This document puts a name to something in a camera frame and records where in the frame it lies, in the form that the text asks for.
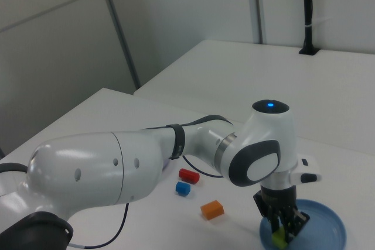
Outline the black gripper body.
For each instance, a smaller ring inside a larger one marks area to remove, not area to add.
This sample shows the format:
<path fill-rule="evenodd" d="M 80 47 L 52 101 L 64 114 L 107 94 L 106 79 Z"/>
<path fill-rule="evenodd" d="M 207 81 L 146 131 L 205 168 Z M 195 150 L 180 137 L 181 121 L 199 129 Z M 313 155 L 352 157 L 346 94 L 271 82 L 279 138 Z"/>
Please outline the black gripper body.
<path fill-rule="evenodd" d="M 272 190 L 261 186 L 253 199 L 261 215 L 276 214 L 277 211 L 296 208 L 296 186 L 282 190 Z"/>

